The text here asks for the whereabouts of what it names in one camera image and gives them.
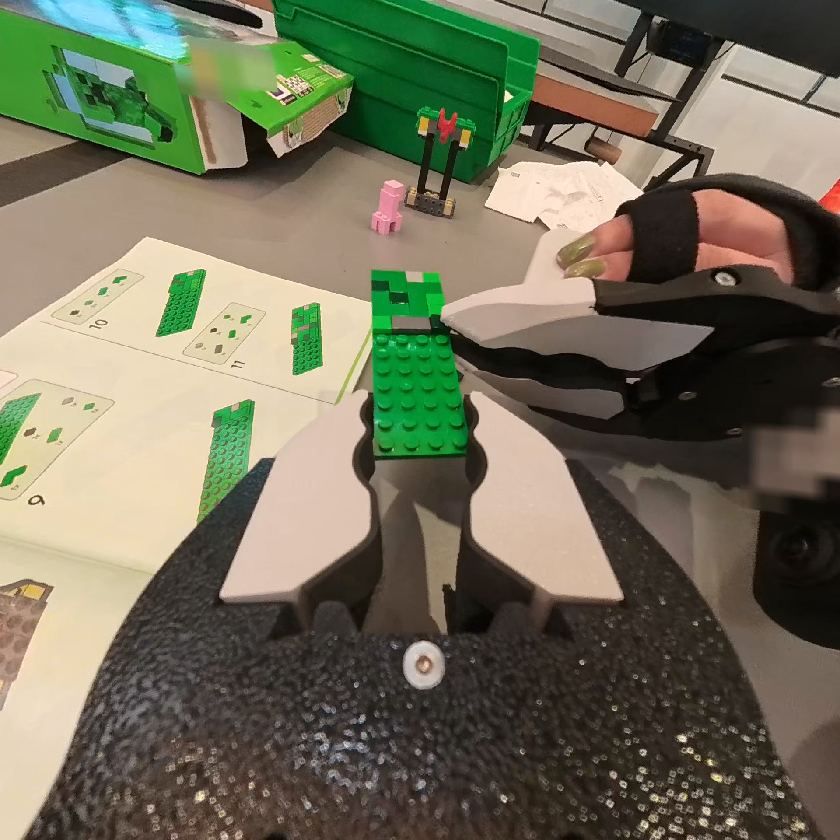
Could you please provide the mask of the green studded brick plate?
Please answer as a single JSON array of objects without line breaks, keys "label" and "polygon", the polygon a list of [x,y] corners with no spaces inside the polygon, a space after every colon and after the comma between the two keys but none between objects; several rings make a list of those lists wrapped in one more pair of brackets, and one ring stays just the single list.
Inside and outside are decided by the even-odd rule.
[{"label": "green studded brick plate", "polygon": [[373,269],[373,454],[378,460],[466,454],[468,426],[441,279],[430,271]]}]

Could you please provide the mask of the green plastic bin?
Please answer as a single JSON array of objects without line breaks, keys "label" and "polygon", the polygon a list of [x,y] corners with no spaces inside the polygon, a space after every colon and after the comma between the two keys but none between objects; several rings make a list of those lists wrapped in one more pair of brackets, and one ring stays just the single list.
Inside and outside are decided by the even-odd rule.
[{"label": "green plastic bin", "polygon": [[540,42],[421,1],[275,1],[276,30],[354,78],[334,132],[419,164],[417,112],[456,112],[476,126],[454,178],[474,181],[519,136]]}]

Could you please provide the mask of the small pink brick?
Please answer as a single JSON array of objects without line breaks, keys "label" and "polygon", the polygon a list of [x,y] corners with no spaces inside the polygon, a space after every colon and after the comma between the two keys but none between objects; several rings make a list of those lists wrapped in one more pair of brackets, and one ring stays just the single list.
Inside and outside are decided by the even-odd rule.
[{"label": "small pink brick", "polygon": [[403,223],[400,205],[405,190],[404,184],[399,181],[384,181],[380,190],[378,207],[371,216],[371,228],[378,235],[389,235],[400,231]]}]

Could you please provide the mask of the green brick set box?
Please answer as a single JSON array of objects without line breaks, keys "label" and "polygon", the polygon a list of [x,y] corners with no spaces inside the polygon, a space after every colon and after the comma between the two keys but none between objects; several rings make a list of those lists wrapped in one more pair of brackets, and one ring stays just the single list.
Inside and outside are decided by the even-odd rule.
[{"label": "green brick set box", "polygon": [[2,114],[201,175],[276,158],[348,111],[354,78],[280,38],[271,2],[2,1]]}]

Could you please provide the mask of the building instruction booklet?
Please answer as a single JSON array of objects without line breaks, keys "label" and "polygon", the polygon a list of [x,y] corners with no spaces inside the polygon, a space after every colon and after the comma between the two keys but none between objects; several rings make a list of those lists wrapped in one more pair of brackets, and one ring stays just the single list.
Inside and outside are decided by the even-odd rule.
[{"label": "building instruction booklet", "polygon": [[2,337],[1,835],[123,619],[249,469],[354,388],[371,304],[144,238]]}]

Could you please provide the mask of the person's right hand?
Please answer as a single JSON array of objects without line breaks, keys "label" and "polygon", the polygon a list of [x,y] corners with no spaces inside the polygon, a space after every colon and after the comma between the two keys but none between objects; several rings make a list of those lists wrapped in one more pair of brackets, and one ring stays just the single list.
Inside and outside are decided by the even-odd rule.
[{"label": "person's right hand", "polygon": [[661,285],[728,266],[771,270],[785,285],[833,292],[838,216],[755,175],[703,175],[625,202],[613,219],[560,249],[566,277]]}]

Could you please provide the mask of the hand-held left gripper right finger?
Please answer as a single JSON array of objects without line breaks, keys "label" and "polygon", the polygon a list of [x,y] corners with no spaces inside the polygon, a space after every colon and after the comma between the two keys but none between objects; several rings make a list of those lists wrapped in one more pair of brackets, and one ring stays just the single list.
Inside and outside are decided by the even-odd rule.
[{"label": "hand-held left gripper right finger", "polygon": [[620,603],[623,590],[565,457],[480,392],[465,402],[461,590],[484,607]]}]

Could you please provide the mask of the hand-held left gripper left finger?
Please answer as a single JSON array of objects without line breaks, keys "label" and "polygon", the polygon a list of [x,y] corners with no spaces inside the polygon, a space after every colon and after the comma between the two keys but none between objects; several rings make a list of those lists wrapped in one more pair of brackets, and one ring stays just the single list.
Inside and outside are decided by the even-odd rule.
[{"label": "hand-held left gripper left finger", "polygon": [[356,391],[276,453],[220,599],[365,607],[383,566],[374,470],[372,394]]}]

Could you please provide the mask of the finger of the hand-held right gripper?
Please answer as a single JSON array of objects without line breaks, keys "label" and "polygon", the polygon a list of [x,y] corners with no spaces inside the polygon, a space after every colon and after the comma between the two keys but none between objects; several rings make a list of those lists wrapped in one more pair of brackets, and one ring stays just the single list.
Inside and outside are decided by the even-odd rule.
[{"label": "finger of the hand-held right gripper", "polygon": [[712,328],[595,311],[595,286],[566,279],[557,247],[537,247],[521,284],[446,304],[442,322],[488,349],[578,354],[618,371],[644,371],[686,355]]},{"label": "finger of the hand-held right gripper", "polygon": [[635,407],[621,371],[580,353],[471,344],[470,369],[496,392],[544,413],[607,420]]}]

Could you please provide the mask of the large black screen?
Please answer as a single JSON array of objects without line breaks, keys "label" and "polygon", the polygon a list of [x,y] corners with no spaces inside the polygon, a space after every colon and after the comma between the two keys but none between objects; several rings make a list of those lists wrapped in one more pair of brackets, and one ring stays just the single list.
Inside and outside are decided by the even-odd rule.
[{"label": "large black screen", "polygon": [[625,1],[643,13],[839,76],[838,1]]}]

